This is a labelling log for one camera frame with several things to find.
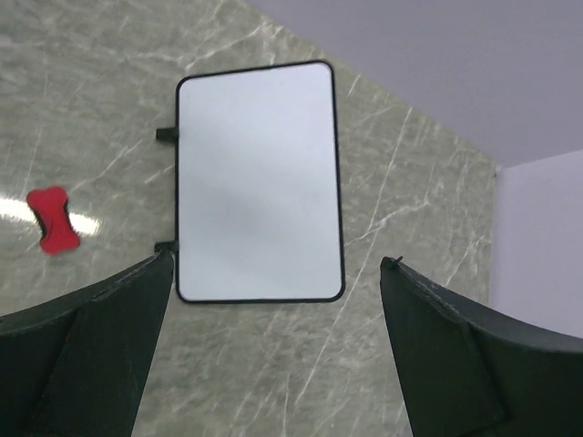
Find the small black-framed whiteboard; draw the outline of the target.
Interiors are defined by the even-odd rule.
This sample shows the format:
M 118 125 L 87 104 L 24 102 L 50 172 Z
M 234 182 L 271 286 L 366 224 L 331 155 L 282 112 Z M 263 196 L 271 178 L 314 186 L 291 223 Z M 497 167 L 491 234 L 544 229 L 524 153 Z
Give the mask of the small black-framed whiteboard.
M 175 91 L 175 284 L 190 304 L 332 302 L 346 287 L 332 65 L 198 74 Z

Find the red and black eraser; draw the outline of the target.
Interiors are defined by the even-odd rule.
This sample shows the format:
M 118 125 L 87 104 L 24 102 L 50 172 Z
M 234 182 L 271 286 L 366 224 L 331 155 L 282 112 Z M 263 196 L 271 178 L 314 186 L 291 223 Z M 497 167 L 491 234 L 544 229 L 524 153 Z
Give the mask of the red and black eraser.
M 46 254 L 56 255 L 80 246 L 81 239 L 69 218 L 68 195 L 64 188 L 33 189 L 26 195 L 26 204 L 41 228 L 39 246 Z

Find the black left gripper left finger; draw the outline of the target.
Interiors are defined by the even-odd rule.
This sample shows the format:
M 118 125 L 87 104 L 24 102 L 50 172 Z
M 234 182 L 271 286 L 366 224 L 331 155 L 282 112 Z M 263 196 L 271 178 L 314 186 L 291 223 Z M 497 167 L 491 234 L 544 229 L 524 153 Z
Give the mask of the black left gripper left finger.
M 1 319 L 4 436 L 129 436 L 173 282 L 161 251 Z

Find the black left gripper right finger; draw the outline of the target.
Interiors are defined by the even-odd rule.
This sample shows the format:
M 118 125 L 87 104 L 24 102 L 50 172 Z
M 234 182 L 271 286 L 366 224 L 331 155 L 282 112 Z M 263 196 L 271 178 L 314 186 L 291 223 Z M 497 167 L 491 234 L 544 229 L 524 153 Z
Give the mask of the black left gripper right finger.
M 385 257 L 380 291 L 415 436 L 579 436 L 582 340 L 530 325 Z

